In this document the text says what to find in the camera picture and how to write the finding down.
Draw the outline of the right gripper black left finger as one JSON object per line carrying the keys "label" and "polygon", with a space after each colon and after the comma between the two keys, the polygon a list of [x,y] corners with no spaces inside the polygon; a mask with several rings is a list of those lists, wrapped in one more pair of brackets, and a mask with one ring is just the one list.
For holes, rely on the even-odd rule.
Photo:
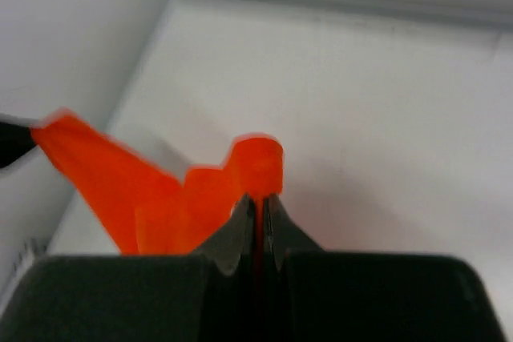
{"label": "right gripper black left finger", "polygon": [[204,256],[224,276],[232,276],[245,265],[251,264],[255,216],[254,201],[249,195],[243,195],[228,221],[195,248],[192,254]]}

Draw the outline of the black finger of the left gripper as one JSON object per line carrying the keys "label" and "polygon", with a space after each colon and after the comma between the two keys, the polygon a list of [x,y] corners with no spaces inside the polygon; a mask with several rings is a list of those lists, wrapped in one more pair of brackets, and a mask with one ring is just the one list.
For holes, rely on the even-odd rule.
{"label": "black finger of the left gripper", "polygon": [[36,148],[31,134],[36,123],[35,119],[1,114],[1,169],[8,168]]}

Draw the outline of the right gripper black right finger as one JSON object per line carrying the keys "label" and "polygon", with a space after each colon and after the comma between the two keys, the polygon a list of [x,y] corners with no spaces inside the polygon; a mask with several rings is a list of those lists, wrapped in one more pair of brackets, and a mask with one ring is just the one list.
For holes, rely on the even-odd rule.
{"label": "right gripper black right finger", "polygon": [[264,201],[264,270],[280,274],[291,255],[325,250],[300,228],[285,210],[278,195]]}

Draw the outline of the orange t shirt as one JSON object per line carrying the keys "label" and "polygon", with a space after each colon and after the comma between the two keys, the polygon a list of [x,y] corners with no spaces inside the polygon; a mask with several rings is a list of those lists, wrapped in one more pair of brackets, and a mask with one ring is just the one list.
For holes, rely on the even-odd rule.
{"label": "orange t shirt", "polygon": [[222,164],[190,166],[179,181],[71,111],[29,132],[124,255],[189,253],[244,195],[258,201],[283,188],[284,150],[268,135],[236,137]]}

